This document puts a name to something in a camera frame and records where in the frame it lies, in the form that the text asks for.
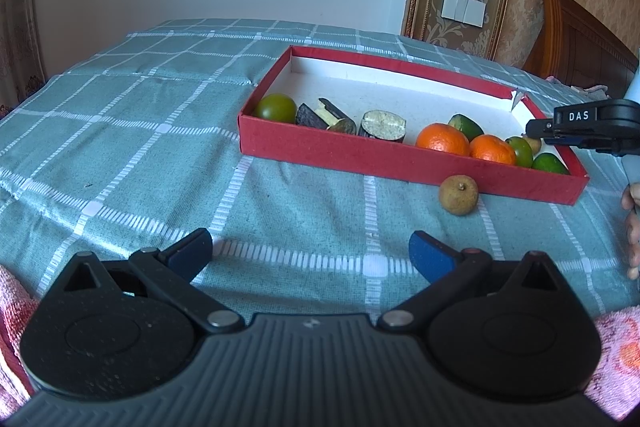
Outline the person right hand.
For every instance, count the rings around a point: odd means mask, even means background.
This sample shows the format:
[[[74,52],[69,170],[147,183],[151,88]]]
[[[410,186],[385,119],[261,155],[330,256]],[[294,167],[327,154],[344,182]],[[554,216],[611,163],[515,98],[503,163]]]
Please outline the person right hand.
[[[623,210],[629,211],[625,220],[627,261],[629,265],[627,275],[631,280],[638,280],[640,263],[640,184],[633,183],[628,185],[623,191],[620,203]]]

